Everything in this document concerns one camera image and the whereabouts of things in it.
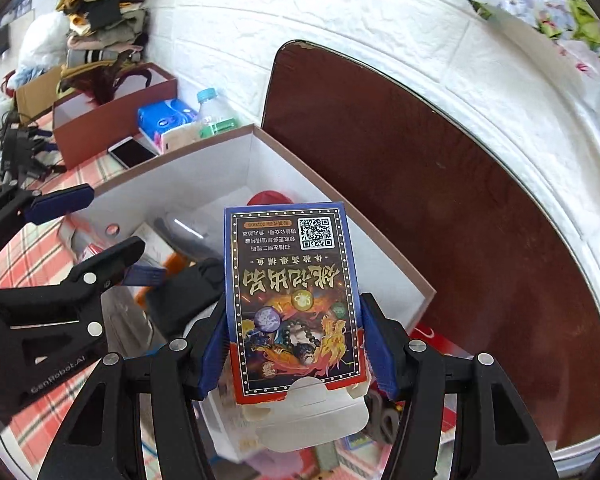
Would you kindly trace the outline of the dark playing card box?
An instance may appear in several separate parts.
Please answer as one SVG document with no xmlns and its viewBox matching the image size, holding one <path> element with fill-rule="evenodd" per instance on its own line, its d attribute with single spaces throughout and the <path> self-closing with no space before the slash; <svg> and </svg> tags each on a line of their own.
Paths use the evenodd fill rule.
<svg viewBox="0 0 600 480">
<path fill-rule="evenodd" d="M 366 381 L 358 279 L 342 203 L 227 208 L 224 262 L 238 403 L 284 400 L 302 378 L 328 390 Z"/>
</svg>

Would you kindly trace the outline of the large cardboard storage box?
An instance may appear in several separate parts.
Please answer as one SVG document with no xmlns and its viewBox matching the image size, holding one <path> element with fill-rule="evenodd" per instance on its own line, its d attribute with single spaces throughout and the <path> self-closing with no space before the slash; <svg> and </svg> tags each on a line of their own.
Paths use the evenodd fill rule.
<svg viewBox="0 0 600 480">
<path fill-rule="evenodd" d="M 307 164 L 247 127 L 145 162 L 98 186 L 78 227 L 136 235 L 193 264 L 224 264 L 230 354 L 199 405 L 216 454 L 290 457 L 368 421 L 370 331 L 361 295 L 414 324 L 434 288 Z"/>
</svg>

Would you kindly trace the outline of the red checkered tablecloth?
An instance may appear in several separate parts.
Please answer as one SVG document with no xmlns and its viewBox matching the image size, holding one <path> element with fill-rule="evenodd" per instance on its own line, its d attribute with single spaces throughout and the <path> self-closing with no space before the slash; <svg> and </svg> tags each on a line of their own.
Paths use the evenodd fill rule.
<svg viewBox="0 0 600 480">
<path fill-rule="evenodd" d="M 229 206 L 248 203 L 254 195 L 275 190 L 271 179 L 278 174 L 285 182 L 279 192 L 295 202 L 318 202 L 322 196 L 313 184 L 298 177 L 296 170 L 278 155 L 258 144 L 242 148 L 238 155 L 247 163 L 246 169 L 230 179 L 225 193 L 215 192 L 200 203 L 203 214 L 222 216 Z M 57 191 L 78 183 L 99 186 L 122 173 L 121 166 L 108 155 L 99 155 L 84 162 L 68 174 L 43 184 L 43 191 Z M 42 226 L 26 226 L 0 253 L 0 286 L 20 287 L 59 283 L 73 265 L 73 258 L 58 236 L 60 223 L 52 220 Z M 0 460 L 17 479 L 34 479 L 56 436 L 61 422 L 85 384 L 87 374 L 81 372 L 43 396 L 0 431 Z M 377 479 L 389 457 L 389 445 L 375 443 L 362 434 L 344 438 L 337 445 L 343 457 L 340 467 L 332 471 L 334 479 Z M 252 437 L 240 442 L 240 452 L 248 460 L 234 464 L 219 454 L 212 454 L 211 463 L 219 478 L 229 479 L 245 474 L 253 479 L 269 479 L 284 461 L 257 448 Z"/>
</svg>

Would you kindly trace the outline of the white smartphone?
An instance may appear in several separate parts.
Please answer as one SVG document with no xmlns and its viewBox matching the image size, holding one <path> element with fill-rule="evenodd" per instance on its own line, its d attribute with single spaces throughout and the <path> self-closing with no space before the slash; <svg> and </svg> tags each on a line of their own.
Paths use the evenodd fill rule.
<svg viewBox="0 0 600 480">
<path fill-rule="evenodd" d="M 125 169 L 135 168 L 157 157 L 155 150 L 136 136 L 128 136 L 111 145 L 107 153 Z"/>
</svg>

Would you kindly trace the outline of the brown open side box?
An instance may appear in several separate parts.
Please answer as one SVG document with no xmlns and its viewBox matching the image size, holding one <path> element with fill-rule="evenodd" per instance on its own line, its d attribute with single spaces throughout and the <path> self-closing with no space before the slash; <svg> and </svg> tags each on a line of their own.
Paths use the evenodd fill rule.
<svg viewBox="0 0 600 480">
<path fill-rule="evenodd" d="M 149 84 L 142 76 L 131 76 L 106 104 L 96 105 L 80 92 L 54 103 L 53 135 L 68 169 L 137 133 L 140 107 L 178 96 L 178 80 L 172 74 L 154 63 L 148 70 Z"/>
</svg>

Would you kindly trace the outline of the red gift box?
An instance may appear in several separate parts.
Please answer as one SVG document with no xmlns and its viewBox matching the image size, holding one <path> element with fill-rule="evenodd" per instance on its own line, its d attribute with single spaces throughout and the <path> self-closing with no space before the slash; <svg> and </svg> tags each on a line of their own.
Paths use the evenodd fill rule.
<svg viewBox="0 0 600 480">
<path fill-rule="evenodd" d="M 472 354 L 460 348 L 455 342 L 446 338 L 442 333 L 436 332 L 428 325 L 419 322 L 410 331 L 410 337 L 412 339 L 420 339 L 426 342 L 428 346 L 437 350 L 441 354 L 447 356 L 457 356 L 462 359 L 470 359 Z"/>
</svg>

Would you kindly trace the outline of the blue tissue pack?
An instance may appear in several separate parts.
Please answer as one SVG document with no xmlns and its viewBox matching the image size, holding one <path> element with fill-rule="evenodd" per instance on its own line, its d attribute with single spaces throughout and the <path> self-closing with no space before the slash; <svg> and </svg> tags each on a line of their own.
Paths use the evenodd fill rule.
<svg viewBox="0 0 600 480">
<path fill-rule="evenodd" d="M 155 102 L 137 111 L 137 129 L 158 155 L 193 143 L 196 120 L 196 110 L 179 99 Z"/>
</svg>

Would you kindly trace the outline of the red tape roll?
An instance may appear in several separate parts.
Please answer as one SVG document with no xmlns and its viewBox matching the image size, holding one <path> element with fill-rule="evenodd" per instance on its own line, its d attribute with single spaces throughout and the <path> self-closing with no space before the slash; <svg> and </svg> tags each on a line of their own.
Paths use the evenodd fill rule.
<svg viewBox="0 0 600 480">
<path fill-rule="evenodd" d="M 284 195 L 273 190 L 261 191 L 254 194 L 250 200 L 248 200 L 248 206 L 260 206 L 260 205 L 283 205 L 292 204 L 292 200 Z"/>
</svg>

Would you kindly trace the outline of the plastic water bottle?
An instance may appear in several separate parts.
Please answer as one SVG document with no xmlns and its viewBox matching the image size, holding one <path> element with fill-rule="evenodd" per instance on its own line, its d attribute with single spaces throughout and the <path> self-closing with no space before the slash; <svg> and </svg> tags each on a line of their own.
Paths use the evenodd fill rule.
<svg viewBox="0 0 600 480">
<path fill-rule="evenodd" d="M 197 93 L 199 110 L 197 115 L 197 132 L 200 140 L 217 136 L 240 127 L 238 115 L 227 102 L 216 92 L 215 88 L 207 88 Z"/>
</svg>

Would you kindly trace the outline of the pile of clothes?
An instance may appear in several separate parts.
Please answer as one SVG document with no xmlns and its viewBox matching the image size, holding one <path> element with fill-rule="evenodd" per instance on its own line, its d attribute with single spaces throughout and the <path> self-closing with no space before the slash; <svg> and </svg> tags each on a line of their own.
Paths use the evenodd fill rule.
<svg viewBox="0 0 600 480">
<path fill-rule="evenodd" d="M 140 64 L 147 44 L 146 0 L 58 0 L 68 18 L 67 57 L 60 80 Z"/>
</svg>

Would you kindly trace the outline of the dark red wooden chair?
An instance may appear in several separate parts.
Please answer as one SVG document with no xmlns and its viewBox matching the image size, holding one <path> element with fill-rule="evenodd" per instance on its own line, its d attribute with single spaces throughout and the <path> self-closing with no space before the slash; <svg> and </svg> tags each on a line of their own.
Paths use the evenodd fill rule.
<svg viewBox="0 0 600 480">
<path fill-rule="evenodd" d="M 463 128 L 361 62 L 292 40 L 263 127 L 416 266 L 425 324 L 498 359 L 543 437 L 600 434 L 600 312 L 540 206 Z"/>
</svg>

